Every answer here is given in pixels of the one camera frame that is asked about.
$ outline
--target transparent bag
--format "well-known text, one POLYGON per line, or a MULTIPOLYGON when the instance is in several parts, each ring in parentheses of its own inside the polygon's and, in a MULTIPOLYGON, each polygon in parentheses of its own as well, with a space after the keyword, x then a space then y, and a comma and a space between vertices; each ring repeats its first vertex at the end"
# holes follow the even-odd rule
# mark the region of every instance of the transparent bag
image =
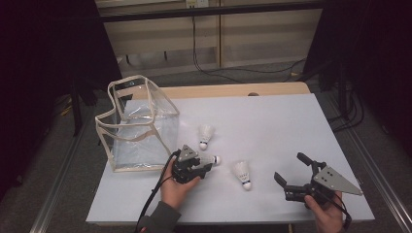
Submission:
POLYGON ((111 82, 114 108, 96 116, 96 130, 115 172, 161 169, 177 149, 179 110, 143 76, 111 82))

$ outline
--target shuttlecock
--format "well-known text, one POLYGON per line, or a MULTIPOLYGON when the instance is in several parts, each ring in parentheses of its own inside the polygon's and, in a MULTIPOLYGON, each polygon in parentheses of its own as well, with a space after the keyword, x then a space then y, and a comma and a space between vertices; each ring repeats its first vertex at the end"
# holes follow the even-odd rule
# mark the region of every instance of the shuttlecock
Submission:
POLYGON ((209 140, 212 138, 213 134, 215 133, 215 128, 209 124, 202 124, 199 126, 199 147, 202 150, 207 149, 207 144, 209 140))
POLYGON ((232 167, 232 172, 237 179, 239 179, 246 190, 250 190, 252 188, 252 183, 249 178, 249 166, 246 161, 240 161, 234 164, 232 167))
POLYGON ((220 156, 216 156, 205 152, 200 152, 198 156, 200 158, 200 164, 212 163, 213 165, 219 165, 222 161, 220 156))

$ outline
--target floor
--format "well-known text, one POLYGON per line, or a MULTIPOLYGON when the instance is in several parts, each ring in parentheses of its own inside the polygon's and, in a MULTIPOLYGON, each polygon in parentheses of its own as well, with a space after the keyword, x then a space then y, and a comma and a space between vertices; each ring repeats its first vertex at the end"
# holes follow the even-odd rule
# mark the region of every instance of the floor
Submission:
MULTIPOLYGON (((303 63, 295 64, 300 58, 288 62, 261 63, 242 68, 262 73, 239 70, 217 71, 218 76, 210 76, 195 70, 192 53, 185 54, 186 62, 173 67, 164 65, 160 69, 143 69, 136 65, 139 55, 130 55, 127 64, 120 57, 123 75, 145 74, 159 86, 225 83, 267 83, 293 81, 303 63)), ((163 52, 151 54, 160 64, 166 64, 163 52)), ((172 53, 168 62, 175 57, 172 53)), ((199 55, 203 69, 214 69, 213 61, 199 55)), ((319 90, 316 78, 307 82, 316 94, 326 117, 336 117, 336 90, 319 90)), ((55 107, 56 117, 49 134, 37 151, 21 186, 11 188, 0 204, 0 232, 132 232, 133 226, 102 227, 85 222, 90 204, 106 163, 106 154, 94 128, 94 116, 110 109, 111 105, 104 92, 96 91, 99 101, 95 107, 82 104, 84 127, 80 136, 73 137, 73 116, 71 113, 60 115, 61 105, 55 107)), ((364 104, 364 119, 356 128, 335 133, 344 151, 375 220, 354 222, 350 232, 411 232, 412 210, 412 158, 402 149, 398 141, 387 134, 382 122, 364 104)), ((341 119, 331 123, 331 128, 344 123, 341 119)), ((249 226, 180 226, 178 232, 277 232, 278 226, 271 224, 249 226)), ((293 232, 315 232, 313 222, 302 222, 293 226, 293 232)))

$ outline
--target white tabletop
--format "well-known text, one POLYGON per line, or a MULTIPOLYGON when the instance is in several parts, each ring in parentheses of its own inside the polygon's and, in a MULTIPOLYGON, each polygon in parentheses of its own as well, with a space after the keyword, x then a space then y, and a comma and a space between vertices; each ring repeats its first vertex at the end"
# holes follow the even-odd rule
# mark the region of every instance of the white tabletop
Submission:
MULTIPOLYGON (((312 170, 296 158, 303 152, 326 162, 351 183, 357 180, 314 94, 172 99, 181 112, 178 148, 198 150, 197 127, 216 127, 208 153, 222 158, 190 193, 181 208, 182 224, 292 223, 312 220, 303 203, 285 200, 273 179, 278 172, 290 185, 310 182, 312 170), (238 160, 249 162, 252 189, 231 174, 238 160)), ((135 224, 155 187, 159 172, 113 173, 107 164, 87 222, 135 224)), ((159 200, 154 198, 147 215, 159 200)), ((374 219, 364 196, 343 195, 353 221, 374 219)))

